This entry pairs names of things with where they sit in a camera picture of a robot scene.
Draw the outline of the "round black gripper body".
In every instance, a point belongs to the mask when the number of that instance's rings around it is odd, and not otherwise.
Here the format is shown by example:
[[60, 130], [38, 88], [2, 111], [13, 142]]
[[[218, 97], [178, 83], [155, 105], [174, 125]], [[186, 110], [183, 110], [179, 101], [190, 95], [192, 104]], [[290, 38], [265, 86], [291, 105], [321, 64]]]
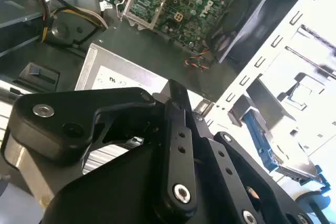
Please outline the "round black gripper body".
[[190, 144], [137, 147], [65, 186], [43, 223], [235, 223]]

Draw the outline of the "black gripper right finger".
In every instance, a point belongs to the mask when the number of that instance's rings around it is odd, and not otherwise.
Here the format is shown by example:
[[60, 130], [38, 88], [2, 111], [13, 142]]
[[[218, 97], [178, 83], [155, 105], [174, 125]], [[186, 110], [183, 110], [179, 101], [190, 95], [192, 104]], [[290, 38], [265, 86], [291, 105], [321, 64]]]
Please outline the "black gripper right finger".
[[192, 114], [201, 223], [312, 223], [301, 207], [227, 132]]

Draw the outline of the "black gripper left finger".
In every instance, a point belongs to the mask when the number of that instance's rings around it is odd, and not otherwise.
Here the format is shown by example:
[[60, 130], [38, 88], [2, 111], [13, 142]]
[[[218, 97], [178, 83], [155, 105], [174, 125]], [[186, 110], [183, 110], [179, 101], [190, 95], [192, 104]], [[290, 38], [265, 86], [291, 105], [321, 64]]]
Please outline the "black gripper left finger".
[[46, 212], [65, 186], [137, 147], [193, 148], [187, 90], [169, 80], [162, 95], [164, 102], [138, 87], [23, 95], [1, 154]]

